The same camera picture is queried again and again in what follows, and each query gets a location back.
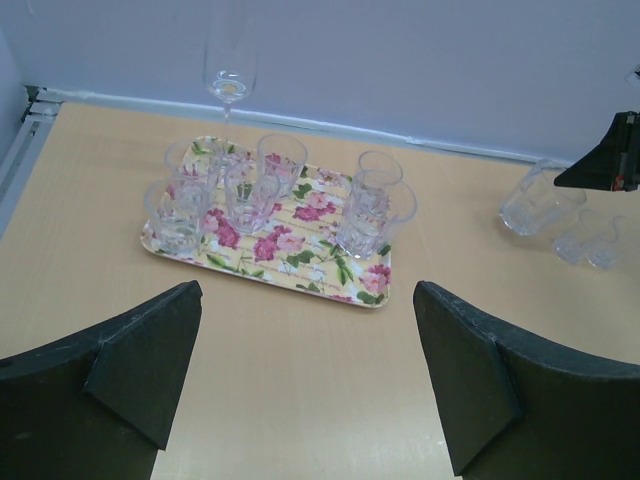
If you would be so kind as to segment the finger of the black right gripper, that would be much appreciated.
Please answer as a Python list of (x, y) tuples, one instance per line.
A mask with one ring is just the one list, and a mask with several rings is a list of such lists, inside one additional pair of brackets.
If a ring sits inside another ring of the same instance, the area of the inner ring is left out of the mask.
[(631, 192), (639, 188), (639, 113), (618, 112), (600, 143), (554, 180), (561, 188)]

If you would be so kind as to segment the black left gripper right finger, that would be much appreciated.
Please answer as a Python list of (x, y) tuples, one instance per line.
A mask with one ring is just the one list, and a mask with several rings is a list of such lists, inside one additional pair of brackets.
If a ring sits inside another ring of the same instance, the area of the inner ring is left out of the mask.
[(413, 305), (462, 479), (635, 479), (639, 368), (558, 344), (430, 281)]

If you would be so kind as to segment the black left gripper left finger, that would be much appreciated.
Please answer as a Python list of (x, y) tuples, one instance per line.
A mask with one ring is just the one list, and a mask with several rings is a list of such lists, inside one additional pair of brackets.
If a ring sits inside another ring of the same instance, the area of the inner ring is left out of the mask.
[(202, 315), (184, 282), (1, 361), (4, 479), (148, 479), (166, 449)]

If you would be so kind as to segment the large clear faceted tumbler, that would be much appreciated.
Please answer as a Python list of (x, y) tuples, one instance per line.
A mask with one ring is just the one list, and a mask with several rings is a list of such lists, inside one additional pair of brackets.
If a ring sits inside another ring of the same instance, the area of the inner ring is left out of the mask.
[(534, 236), (581, 207), (582, 189), (557, 187), (554, 180), (566, 168), (542, 160), (518, 182), (499, 208), (503, 223), (520, 236)]

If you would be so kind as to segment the clear glass sideways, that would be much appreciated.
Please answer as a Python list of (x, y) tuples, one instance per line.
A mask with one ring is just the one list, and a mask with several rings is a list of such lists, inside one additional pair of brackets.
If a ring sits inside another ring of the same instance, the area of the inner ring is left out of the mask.
[(154, 182), (144, 196), (144, 206), (157, 246), (176, 255), (195, 250), (209, 200), (204, 184), (196, 180), (171, 177)]

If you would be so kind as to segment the clear faceted tumbler front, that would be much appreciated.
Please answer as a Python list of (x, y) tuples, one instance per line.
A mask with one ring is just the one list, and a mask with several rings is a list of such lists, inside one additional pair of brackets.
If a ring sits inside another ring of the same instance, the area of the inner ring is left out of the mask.
[(401, 179), (381, 170), (361, 170), (351, 184), (336, 231), (350, 256), (370, 258), (386, 247), (416, 214), (417, 198)]

